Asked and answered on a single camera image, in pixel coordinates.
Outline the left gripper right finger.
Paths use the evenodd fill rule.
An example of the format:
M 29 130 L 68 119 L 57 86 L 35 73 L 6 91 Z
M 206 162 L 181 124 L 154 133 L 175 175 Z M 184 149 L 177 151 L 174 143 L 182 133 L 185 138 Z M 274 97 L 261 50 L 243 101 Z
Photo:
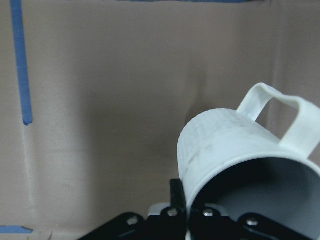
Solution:
M 219 205 L 191 207 L 193 240 L 305 240 L 307 237 L 257 213 L 245 213 L 233 220 Z

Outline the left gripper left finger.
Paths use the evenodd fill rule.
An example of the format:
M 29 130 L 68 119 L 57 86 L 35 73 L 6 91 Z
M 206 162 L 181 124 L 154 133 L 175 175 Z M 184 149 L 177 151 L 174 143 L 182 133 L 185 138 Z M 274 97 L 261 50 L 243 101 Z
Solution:
M 187 234 L 187 207 L 182 181 L 171 179 L 170 203 L 153 205 L 144 219 L 134 212 L 125 212 L 81 240 L 184 240 Z

